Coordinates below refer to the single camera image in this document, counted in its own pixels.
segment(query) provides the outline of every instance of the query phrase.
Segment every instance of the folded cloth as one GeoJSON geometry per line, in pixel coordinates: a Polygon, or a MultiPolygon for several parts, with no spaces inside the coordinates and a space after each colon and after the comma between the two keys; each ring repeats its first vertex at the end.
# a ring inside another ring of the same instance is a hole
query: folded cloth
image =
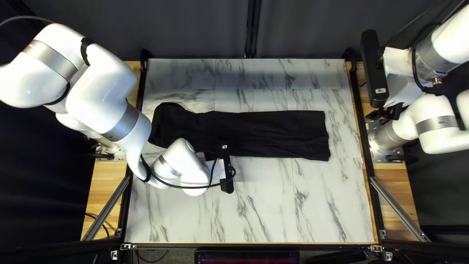
{"type": "Polygon", "coordinates": [[[329,136],[323,111],[193,113],[176,103],[155,109],[149,142],[168,148],[185,138],[196,152],[215,153],[226,141],[232,156],[328,161],[329,136]]]}

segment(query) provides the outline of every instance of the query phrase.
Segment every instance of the wooden table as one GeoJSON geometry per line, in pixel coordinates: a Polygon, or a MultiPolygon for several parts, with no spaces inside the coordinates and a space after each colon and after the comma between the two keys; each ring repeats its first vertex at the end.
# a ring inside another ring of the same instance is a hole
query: wooden table
{"type": "MultiPolygon", "coordinates": [[[[131,91],[127,97],[128,101],[135,105],[136,95],[138,91],[138,84],[140,80],[140,62],[126,62],[137,76],[137,85],[131,91]]],[[[347,68],[350,68],[350,63],[346,63],[347,68]]],[[[358,63],[357,66],[357,77],[359,85],[366,82],[363,64],[358,63]]],[[[363,105],[363,112],[365,114],[370,113],[374,109],[370,106],[370,101],[366,90],[361,90],[361,99],[363,105]]],[[[86,211],[88,213],[98,215],[103,209],[106,202],[111,197],[114,190],[117,188],[121,180],[125,176],[127,163],[126,162],[102,162],[96,161],[94,167],[93,178],[91,180],[90,195],[88,197],[88,205],[86,211]]],[[[418,224],[417,213],[412,198],[412,191],[410,189],[410,183],[408,180],[407,170],[404,163],[376,163],[374,164],[375,176],[380,183],[388,190],[389,193],[396,199],[396,201],[404,208],[404,210],[410,215],[410,217],[418,224]]],[[[363,174],[365,175],[365,182],[367,181],[366,170],[363,165],[363,174]]],[[[366,182],[366,188],[368,193],[368,200],[371,204],[370,190],[368,189],[368,183],[366,182]]],[[[110,235],[114,234],[117,228],[119,219],[120,200],[113,208],[111,213],[106,219],[105,226],[108,228],[110,235]]],[[[392,239],[399,240],[416,240],[415,237],[406,229],[404,224],[399,220],[394,211],[386,204],[385,201],[381,201],[381,211],[383,214],[383,220],[385,229],[388,235],[392,239]]],[[[88,231],[94,219],[85,217],[83,223],[82,237],[88,231]]],[[[378,241],[376,227],[373,223],[373,233],[375,241],[378,241]]],[[[95,239],[102,239],[106,237],[106,233],[103,228],[100,229],[95,239]]]]}

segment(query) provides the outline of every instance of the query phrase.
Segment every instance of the gray backdrop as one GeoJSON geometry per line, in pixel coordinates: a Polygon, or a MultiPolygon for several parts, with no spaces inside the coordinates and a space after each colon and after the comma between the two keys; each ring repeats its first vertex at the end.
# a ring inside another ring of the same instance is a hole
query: gray backdrop
{"type": "Polygon", "coordinates": [[[123,60],[242,57],[247,0],[25,0],[123,60]]]}
{"type": "MultiPolygon", "coordinates": [[[[38,16],[63,23],[124,60],[146,48],[155,57],[243,57],[248,0],[24,0],[38,16]]],[[[384,42],[425,13],[395,46],[460,0],[263,0],[258,57],[338,58],[358,50],[360,34],[384,42]]]]}

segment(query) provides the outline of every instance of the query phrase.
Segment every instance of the marble tile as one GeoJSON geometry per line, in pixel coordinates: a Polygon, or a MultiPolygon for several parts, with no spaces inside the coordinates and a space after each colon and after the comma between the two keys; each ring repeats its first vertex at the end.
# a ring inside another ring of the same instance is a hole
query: marble tile
{"type": "Polygon", "coordinates": [[[181,189],[157,189],[134,176],[125,241],[209,243],[212,190],[189,196],[181,189]]]}
{"type": "Polygon", "coordinates": [[[217,87],[215,110],[234,113],[287,110],[286,90],[217,87]]]}
{"type": "Polygon", "coordinates": [[[373,242],[361,158],[293,159],[299,242],[373,242]]]}
{"type": "Polygon", "coordinates": [[[288,89],[287,105],[288,110],[324,111],[331,158],[362,156],[349,90],[288,89]]]}
{"type": "Polygon", "coordinates": [[[212,242],[295,242],[291,159],[232,157],[234,192],[213,190],[212,242]]]}
{"type": "Polygon", "coordinates": [[[283,59],[217,59],[217,88],[285,89],[283,59]]]}
{"type": "Polygon", "coordinates": [[[350,89],[344,60],[285,59],[287,89],[350,89]]]}
{"type": "MultiPolygon", "coordinates": [[[[143,113],[150,120],[162,102],[176,102],[198,113],[321,110],[326,114],[332,155],[328,163],[232,157],[237,170],[232,194],[216,187],[192,197],[180,189],[160,190],[134,179],[125,241],[373,241],[342,60],[150,60],[149,64],[143,113]]],[[[147,144],[143,155],[151,164],[163,151],[147,144]]],[[[211,167],[212,162],[205,163],[211,167]]],[[[220,177],[224,177],[222,160],[217,161],[213,183],[220,177]]]]}
{"type": "Polygon", "coordinates": [[[215,89],[215,59],[149,59],[145,90],[215,89]]]}

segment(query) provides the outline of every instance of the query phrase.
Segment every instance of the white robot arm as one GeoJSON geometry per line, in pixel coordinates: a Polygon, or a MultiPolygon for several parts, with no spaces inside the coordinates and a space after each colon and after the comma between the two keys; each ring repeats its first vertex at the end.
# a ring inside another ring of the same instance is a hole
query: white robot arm
{"type": "MultiPolygon", "coordinates": [[[[11,63],[0,68],[0,100],[14,107],[45,105],[65,126],[81,131],[112,151],[123,150],[131,170],[142,180],[140,162],[151,131],[149,119],[126,102],[136,77],[122,60],[61,25],[45,27],[11,63]]],[[[175,141],[152,166],[167,183],[205,186],[208,172],[194,149],[175,141]]],[[[151,177],[148,183],[168,186],[151,177]]],[[[183,189],[199,195],[206,188],[183,189]]]]}
{"type": "MultiPolygon", "coordinates": [[[[469,60],[469,6],[466,6],[418,43],[415,65],[422,85],[441,85],[442,78],[469,60]]],[[[409,107],[399,120],[391,120],[369,133],[370,147],[391,154],[395,147],[419,138],[424,152],[440,154],[469,149],[469,131],[459,129],[448,99],[425,94],[412,69],[412,49],[386,47],[383,54],[389,98],[384,107],[409,107]]],[[[469,127],[469,91],[457,97],[462,120],[469,127]]]]}

